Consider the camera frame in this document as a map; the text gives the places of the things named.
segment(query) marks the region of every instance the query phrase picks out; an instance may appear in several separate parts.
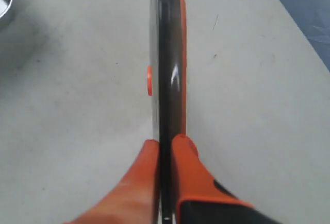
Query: white table surface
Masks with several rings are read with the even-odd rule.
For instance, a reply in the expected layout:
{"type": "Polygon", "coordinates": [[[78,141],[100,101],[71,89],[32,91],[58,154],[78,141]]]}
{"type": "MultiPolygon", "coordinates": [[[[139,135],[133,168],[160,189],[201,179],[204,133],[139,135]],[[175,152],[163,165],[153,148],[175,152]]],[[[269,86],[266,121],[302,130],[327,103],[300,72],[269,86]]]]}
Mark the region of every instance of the white table surface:
{"type": "MultiPolygon", "coordinates": [[[[278,0],[186,0],[188,134],[235,195],[328,223],[330,74],[278,0]]],[[[1,223],[95,204],[152,136],[149,0],[16,0],[0,32],[1,223]]]]}

